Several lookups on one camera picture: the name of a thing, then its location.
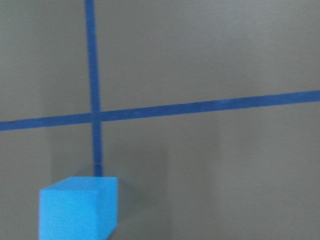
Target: vertical blue line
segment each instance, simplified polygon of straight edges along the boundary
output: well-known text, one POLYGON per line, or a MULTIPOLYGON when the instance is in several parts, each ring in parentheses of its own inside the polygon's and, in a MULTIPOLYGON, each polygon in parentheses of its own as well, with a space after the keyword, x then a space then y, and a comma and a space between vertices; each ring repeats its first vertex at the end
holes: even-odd
POLYGON ((92 112, 92 144, 93 144, 93 169, 94 176, 103 176, 102 166, 102 136, 100 121, 100 91, 99 69, 95 23, 95 2, 85 0, 85 19, 87 33, 87 48, 89 61, 91 112, 92 112))

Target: gray floor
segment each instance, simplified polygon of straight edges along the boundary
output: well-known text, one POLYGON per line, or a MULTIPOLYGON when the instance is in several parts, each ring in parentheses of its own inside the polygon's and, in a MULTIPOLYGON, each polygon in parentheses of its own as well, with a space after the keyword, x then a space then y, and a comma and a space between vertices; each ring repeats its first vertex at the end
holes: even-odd
MULTIPOLYGON (((103 111, 320 89, 317 0, 96 0, 103 111)), ((82 1, 0 2, 0 121, 90 111, 82 1)), ((103 123, 112 240, 320 236, 319 103, 103 123)), ((92 174, 89 124, 0 132, 0 239, 92 174)))

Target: cube's top face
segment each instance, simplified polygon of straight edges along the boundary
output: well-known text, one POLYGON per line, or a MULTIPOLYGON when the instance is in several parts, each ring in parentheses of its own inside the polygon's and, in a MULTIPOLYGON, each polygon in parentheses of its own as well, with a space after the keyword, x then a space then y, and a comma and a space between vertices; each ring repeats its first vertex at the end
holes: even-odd
POLYGON ((116 177, 72 176, 44 189, 60 191, 99 191, 109 184, 117 182, 116 177))

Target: blue cube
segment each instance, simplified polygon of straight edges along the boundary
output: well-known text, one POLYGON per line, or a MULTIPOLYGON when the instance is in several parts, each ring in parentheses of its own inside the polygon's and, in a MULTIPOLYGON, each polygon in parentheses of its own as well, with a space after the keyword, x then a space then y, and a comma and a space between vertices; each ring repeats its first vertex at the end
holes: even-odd
POLYGON ((40 191, 40 240, 105 240, 117 226, 118 179, 70 177, 40 191))

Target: blue line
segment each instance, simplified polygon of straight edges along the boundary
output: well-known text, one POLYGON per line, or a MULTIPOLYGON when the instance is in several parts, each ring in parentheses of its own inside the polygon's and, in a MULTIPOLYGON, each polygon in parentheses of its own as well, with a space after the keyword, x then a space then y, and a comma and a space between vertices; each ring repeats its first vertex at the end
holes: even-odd
POLYGON ((234 109, 258 108, 276 105, 301 104, 320 101, 320 90, 284 93, 277 95, 241 97, 214 101, 152 106, 126 110, 101 112, 101 121, 117 121, 139 118, 194 114, 234 109))
POLYGON ((49 116, 33 119, 23 119, 16 121, 0 121, 0 131, 17 130, 17 129, 32 129, 53 127, 73 124, 88 124, 92 122, 91 113, 64 115, 64 116, 49 116))
POLYGON ((103 176, 102 133, 100 121, 99 69, 95 23, 95 1, 85 0, 85 19, 90 76, 91 111, 92 111, 92 147, 93 166, 96 177, 103 176))

